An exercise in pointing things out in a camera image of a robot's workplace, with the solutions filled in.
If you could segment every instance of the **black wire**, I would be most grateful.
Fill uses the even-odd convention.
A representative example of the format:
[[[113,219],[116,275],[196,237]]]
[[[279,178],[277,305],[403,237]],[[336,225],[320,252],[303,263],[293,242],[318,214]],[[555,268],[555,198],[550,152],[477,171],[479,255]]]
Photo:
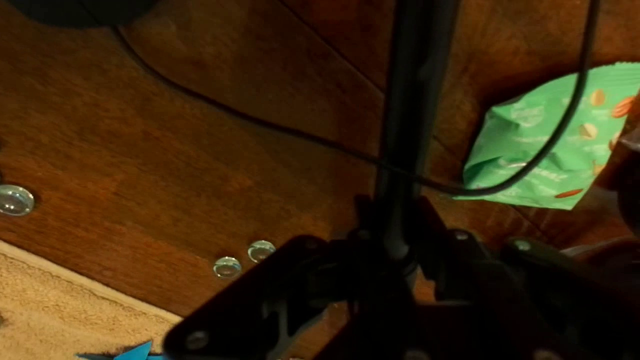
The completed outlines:
[[[225,104],[225,101],[221,101],[216,98],[200,94],[200,92],[196,92],[193,88],[187,88],[187,85],[178,84],[176,80],[165,75],[151,62],[146,62],[146,57],[143,54],[138,54],[138,49],[129,42],[129,38],[120,32],[120,27],[113,27],[113,33],[116,35],[120,46],[127,49],[127,54],[143,70],[146,70],[152,77],[156,77],[158,82],[171,85],[176,92],[183,92],[183,94],[187,94],[190,98],[196,98],[200,101],[216,105],[223,112],[235,116],[237,119],[249,121],[249,123],[259,126],[259,127],[266,127],[266,129],[273,129],[273,131],[281,131],[281,133],[287,133],[287,136],[293,136],[293,137],[300,137],[304,141],[312,141],[312,143],[322,145],[322,148],[331,148],[331,150],[342,152],[342,154],[346,154],[351,157],[374,164],[376,168],[403,173],[403,175],[410,178],[413,182],[423,183],[427,188],[433,188],[437,192],[444,192],[444,193],[451,193],[451,195],[490,195],[490,193],[509,189],[517,182],[527,178],[534,168],[538,168],[540,162],[555,150],[555,145],[560,141],[560,137],[565,136],[567,127],[571,126],[571,121],[573,121],[573,117],[575,117],[575,114],[576,114],[576,110],[579,110],[579,105],[582,101],[585,88],[587,88],[587,82],[589,82],[590,54],[592,54],[592,48],[594,48],[596,27],[598,27],[598,12],[600,12],[600,0],[590,0],[589,13],[587,13],[587,24],[585,24],[585,33],[582,33],[580,70],[579,70],[579,75],[576,75],[573,98],[571,98],[571,101],[569,101],[569,105],[567,105],[557,129],[552,131],[548,141],[536,152],[536,155],[527,166],[522,166],[510,178],[507,178],[507,179],[503,179],[503,182],[498,182],[495,185],[485,185],[485,188],[464,188],[464,185],[458,185],[458,183],[437,182],[437,179],[424,178],[424,175],[420,175],[416,171],[408,171],[408,170],[391,166],[391,164],[382,162],[380,157],[376,157],[373,154],[354,150],[354,148],[345,145],[340,141],[335,141],[335,140],[329,140],[329,137],[322,137],[322,136],[299,129],[299,127],[281,126],[281,123],[268,121],[264,117],[247,114],[247,112],[243,112],[238,107],[233,107],[233,105],[228,105],[228,104]]]

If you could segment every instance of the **green paper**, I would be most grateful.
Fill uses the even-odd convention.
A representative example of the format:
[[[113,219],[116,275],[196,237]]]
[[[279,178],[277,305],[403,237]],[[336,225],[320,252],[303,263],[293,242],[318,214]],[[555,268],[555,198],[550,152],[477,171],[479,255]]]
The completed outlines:
[[[464,166],[466,188],[498,183],[518,171],[555,131],[573,95],[576,73],[489,110]],[[552,154],[517,185],[493,200],[518,206],[573,209],[606,166],[640,88],[640,63],[590,70],[579,112]]]

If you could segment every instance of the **metal rod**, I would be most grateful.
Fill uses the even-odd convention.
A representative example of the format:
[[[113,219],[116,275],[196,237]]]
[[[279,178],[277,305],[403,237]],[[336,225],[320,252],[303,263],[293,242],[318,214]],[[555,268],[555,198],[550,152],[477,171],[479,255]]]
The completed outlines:
[[[439,95],[456,27],[460,0],[399,0],[391,51],[380,157],[420,171],[433,137]],[[407,175],[378,170],[374,237],[392,260],[407,260],[407,212],[420,188]]]

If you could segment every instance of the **black metal pole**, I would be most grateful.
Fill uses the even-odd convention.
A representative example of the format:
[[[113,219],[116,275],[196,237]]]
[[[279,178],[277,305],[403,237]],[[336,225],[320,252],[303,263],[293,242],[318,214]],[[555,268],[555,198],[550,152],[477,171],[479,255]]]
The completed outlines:
[[[439,95],[454,38],[460,0],[399,0],[389,70],[380,157],[387,164],[420,171],[424,168]],[[407,260],[408,209],[420,188],[407,175],[380,170],[374,202],[374,237],[392,260]]]

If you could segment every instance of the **wooden surface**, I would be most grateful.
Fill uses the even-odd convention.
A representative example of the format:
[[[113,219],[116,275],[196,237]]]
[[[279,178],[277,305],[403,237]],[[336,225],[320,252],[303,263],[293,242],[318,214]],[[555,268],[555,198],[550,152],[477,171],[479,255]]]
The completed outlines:
[[[575,70],[585,9],[585,0],[464,2],[431,175],[458,178],[487,105]],[[638,9],[606,2],[598,62],[640,57]],[[165,0],[127,33],[198,92],[374,152],[391,12],[391,0]],[[0,171],[39,193],[35,214],[0,219],[5,240],[189,314],[225,288],[208,270],[214,258],[235,254],[249,268],[254,237],[332,237],[354,223],[352,195],[371,192],[373,168],[172,92],[107,29],[41,25],[7,2],[0,17]],[[451,225],[490,244],[627,234],[600,200],[546,212],[431,198]],[[297,352],[315,352],[340,324],[332,315]]]

